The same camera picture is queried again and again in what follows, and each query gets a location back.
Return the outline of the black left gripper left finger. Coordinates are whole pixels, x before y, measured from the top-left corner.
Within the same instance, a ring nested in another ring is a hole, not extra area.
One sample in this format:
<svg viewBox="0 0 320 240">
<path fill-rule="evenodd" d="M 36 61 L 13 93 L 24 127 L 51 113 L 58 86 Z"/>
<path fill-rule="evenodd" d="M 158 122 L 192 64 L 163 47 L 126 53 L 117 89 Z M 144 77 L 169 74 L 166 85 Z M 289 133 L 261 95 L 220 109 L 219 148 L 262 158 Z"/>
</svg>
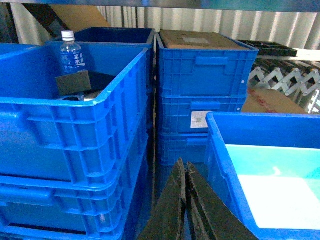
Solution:
<svg viewBox="0 0 320 240">
<path fill-rule="evenodd" d="M 186 174 L 181 158 L 171 174 L 139 240 L 183 240 L 186 213 Z"/>
</svg>

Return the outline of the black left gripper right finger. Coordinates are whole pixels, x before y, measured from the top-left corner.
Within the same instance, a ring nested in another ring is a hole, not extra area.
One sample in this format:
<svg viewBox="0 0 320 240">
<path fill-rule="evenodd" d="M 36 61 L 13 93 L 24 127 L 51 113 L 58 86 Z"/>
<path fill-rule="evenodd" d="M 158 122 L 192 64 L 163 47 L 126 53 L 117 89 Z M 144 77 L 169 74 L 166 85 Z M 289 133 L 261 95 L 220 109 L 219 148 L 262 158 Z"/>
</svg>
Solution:
<svg viewBox="0 0 320 240">
<path fill-rule="evenodd" d="M 256 240 L 210 187 L 194 164 L 185 171 L 186 207 L 193 240 Z"/>
</svg>

